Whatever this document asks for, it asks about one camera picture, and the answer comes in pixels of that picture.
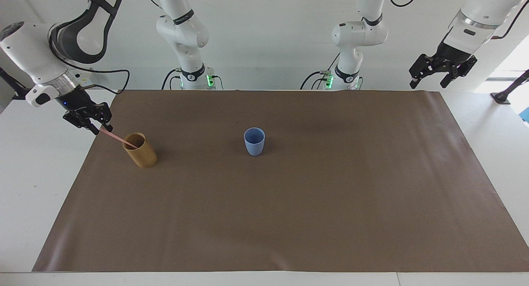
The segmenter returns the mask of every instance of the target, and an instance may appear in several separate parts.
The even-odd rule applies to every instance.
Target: green indicator light
[[[210,75],[207,76],[207,84],[212,87],[215,84],[215,81],[211,78]]]
[[[333,83],[333,81],[334,81],[334,76],[331,75],[331,76],[329,77],[329,79],[327,80],[327,83],[325,84],[325,86],[326,86],[328,89],[332,88],[332,83]]]

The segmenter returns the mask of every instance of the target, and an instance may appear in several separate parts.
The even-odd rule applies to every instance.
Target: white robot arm
[[[437,52],[431,57],[422,54],[410,68],[410,86],[416,88],[421,79],[438,72],[448,72],[441,82],[443,88],[454,79],[465,77],[477,62],[473,54],[491,39],[522,1],[465,0]]]
[[[36,84],[26,95],[31,105],[39,107],[56,99],[67,110],[65,120],[97,135],[99,130],[90,119],[112,131],[110,108],[107,103],[91,101],[65,60],[91,64],[104,56],[122,0],[88,1],[81,16],[64,24],[11,24],[0,33],[0,47]]]
[[[332,70],[329,89],[354,89],[363,60],[357,47],[379,45],[386,41],[388,28],[382,18],[383,5],[384,0],[357,0],[362,21],[345,22],[334,28],[333,41],[340,49],[340,60]]]
[[[189,0],[160,0],[167,15],[156,24],[158,33],[174,49],[182,70],[182,88],[190,90],[212,89],[213,70],[202,61],[200,48],[209,41],[206,27],[198,20]]]

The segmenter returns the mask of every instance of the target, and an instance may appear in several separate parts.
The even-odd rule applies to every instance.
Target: pink straw
[[[106,135],[112,137],[113,139],[116,139],[116,140],[118,140],[118,141],[120,141],[120,142],[122,142],[122,143],[124,143],[124,144],[126,144],[126,145],[129,145],[129,146],[131,146],[131,147],[133,147],[133,148],[135,148],[135,149],[138,149],[138,147],[136,147],[136,146],[133,145],[132,143],[129,143],[129,142],[126,141],[125,139],[122,139],[121,137],[119,137],[119,136],[117,136],[117,135],[115,135],[115,134],[112,134],[111,132],[108,132],[105,128],[101,128],[100,131],[103,132],[104,134],[106,134]]]

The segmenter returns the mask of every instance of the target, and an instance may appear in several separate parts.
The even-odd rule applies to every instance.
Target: blue cup
[[[251,156],[259,156],[265,145],[265,132],[260,128],[250,128],[244,132],[246,150]]]

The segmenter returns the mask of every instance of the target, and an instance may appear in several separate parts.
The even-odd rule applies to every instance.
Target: bamboo cup
[[[145,135],[140,132],[132,133],[125,137],[125,140],[129,143],[132,143],[137,149],[122,143],[123,148],[126,150],[127,154],[131,156],[132,160],[141,167],[142,169],[148,169],[149,167],[155,165],[157,161],[157,156],[153,147],[149,141],[147,141]]]

